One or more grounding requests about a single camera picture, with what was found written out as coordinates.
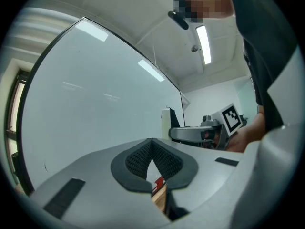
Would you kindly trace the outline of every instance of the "silver machine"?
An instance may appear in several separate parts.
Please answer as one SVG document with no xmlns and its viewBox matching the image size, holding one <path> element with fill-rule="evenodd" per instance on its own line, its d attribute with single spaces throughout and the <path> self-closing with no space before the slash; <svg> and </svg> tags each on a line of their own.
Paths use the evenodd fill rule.
<svg viewBox="0 0 305 229">
<path fill-rule="evenodd" d="M 163 122 L 168 121 L 166 112 L 170 112 L 171 118 L 175 118 L 173 110 L 164 109 Z M 234 104 L 230 104 L 212 115 L 203 116 L 199 127 L 178 127 L 175 125 L 176 123 L 174 122 L 168 132 L 168 136 L 172 140 L 218 150 L 225 150 L 230 137 L 243 125 Z"/>
</svg>

